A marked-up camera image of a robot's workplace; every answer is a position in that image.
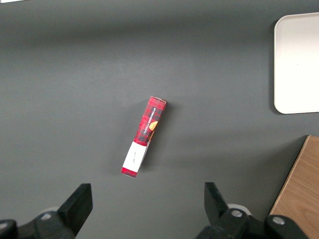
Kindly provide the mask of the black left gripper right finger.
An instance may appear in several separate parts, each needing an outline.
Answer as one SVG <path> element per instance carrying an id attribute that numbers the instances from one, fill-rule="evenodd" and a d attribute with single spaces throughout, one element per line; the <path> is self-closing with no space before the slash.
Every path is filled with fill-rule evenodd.
<path id="1" fill-rule="evenodd" d="M 229 208 L 213 182 L 205 183 L 204 208 L 210 225 L 197 235 L 198 239 L 253 238 L 249 232 L 249 216 L 241 209 Z"/>

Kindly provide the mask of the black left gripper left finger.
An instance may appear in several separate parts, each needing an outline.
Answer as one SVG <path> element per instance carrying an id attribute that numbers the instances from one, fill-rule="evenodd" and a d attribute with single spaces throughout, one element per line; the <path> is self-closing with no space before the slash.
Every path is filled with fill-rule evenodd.
<path id="1" fill-rule="evenodd" d="M 57 209 L 18 227 L 19 239 L 74 239 L 93 209 L 91 184 L 81 184 Z"/>

